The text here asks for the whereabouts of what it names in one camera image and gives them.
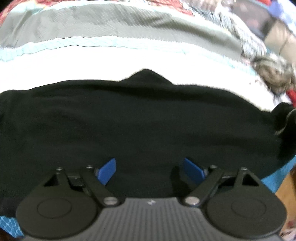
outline ribbed gray surface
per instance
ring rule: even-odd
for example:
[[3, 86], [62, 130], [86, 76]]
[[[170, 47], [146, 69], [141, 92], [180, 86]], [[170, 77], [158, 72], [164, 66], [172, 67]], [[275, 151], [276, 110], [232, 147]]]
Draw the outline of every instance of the ribbed gray surface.
[[[184, 207], [176, 198], [127, 199], [106, 208], [83, 233], [63, 241], [239, 241], [213, 228], [197, 208]], [[272, 236], [258, 241], [280, 241]], [[25, 237], [24, 241], [40, 241]]]
[[239, 59], [241, 54], [241, 45], [237, 39], [222, 29], [212, 29], [197, 21], [192, 23], [164, 12], [120, 4], [49, 9], [37, 14], [28, 11], [21, 17], [9, 14], [0, 28], [0, 46], [16, 48], [28, 42], [75, 36], [118, 36], [185, 42], [233, 59]]

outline white fabric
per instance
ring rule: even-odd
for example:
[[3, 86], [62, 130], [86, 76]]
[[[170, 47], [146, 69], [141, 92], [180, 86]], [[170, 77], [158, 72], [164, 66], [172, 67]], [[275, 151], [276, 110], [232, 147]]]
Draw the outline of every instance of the white fabric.
[[26, 90], [64, 80], [120, 81], [151, 69], [173, 84], [195, 84], [228, 90], [259, 109], [271, 111], [278, 102], [257, 76], [194, 53], [172, 53], [116, 47], [69, 46], [0, 62], [0, 93]]

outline light blue stripe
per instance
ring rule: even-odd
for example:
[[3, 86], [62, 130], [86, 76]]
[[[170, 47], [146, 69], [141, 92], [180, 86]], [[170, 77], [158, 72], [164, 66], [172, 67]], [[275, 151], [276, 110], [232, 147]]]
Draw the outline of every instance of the light blue stripe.
[[262, 182], [273, 192], [275, 193], [286, 175], [292, 170], [292, 168], [296, 165], [296, 156], [289, 161], [286, 165], [284, 165], [281, 169], [278, 169], [272, 175], [265, 177], [262, 179]]
[[203, 57], [230, 66], [234, 69], [238, 69], [252, 76], [256, 75], [256, 72], [250, 66], [229, 59], [225, 56], [221, 56], [217, 53], [210, 52], [194, 44], [166, 42], [154, 39], [130, 39], [116, 36], [102, 36], [93, 38], [71, 37], [64, 39], [52, 39], [39, 43], [29, 42], [18, 48], [0, 48], [0, 61], [11, 61], [17, 56], [22, 56], [24, 54], [33, 54], [45, 49], [57, 49], [72, 45], [78, 45], [82, 47], [124, 47], [139, 50], [156, 50], [160, 52], [195, 54], [196, 56], [202, 55]]
[[14, 238], [23, 236], [20, 226], [15, 218], [0, 216], [0, 228], [2, 228]]

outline bolt head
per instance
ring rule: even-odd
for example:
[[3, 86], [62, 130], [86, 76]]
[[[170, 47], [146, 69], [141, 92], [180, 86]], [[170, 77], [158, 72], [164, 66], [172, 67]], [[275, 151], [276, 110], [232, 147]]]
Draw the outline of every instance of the bolt head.
[[190, 196], [190, 197], [185, 198], [185, 203], [188, 205], [197, 205], [197, 204], [199, 204], [199, 202], [200, 202], [200, 199], [197, 197]]
[[115, 205], [118, 203], [118, 199], [116, 197], [105, 197], [104, 198], [104, 204], [106, 205]]
[[149, 205], [154, 205], [155, 203], [156, 203], [156, 201], [155, 200], [149, 200], [148, 202], [147, 202]]

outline gray fabric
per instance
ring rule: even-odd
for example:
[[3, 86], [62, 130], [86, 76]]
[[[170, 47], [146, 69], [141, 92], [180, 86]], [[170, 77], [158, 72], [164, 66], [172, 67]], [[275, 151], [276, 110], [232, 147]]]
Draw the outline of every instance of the gray fabric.
[[235, 23], [229, 16], [223, 13], [215, 14], [212, 11], [192, 8], [193, 12], [199, 16], [202, 16], [208, 21], [228, 30], [233, 36], [235, 36], [242, 46], [242, 57], [248, 59], [254, 59], [255, 57], [262, 57], [266, 55], [266, 47], [262, 40], [254, 38], [247, 33], [243, 28]]
[[8, 15], [0, 28], [0, 46], [15, 48], [55, 38], [119, 36], [186, 42], [239, 59], [240, 43], [223, 31], [190, 23], [168, 13], [120, 4], [50, 9], [22, 17]]

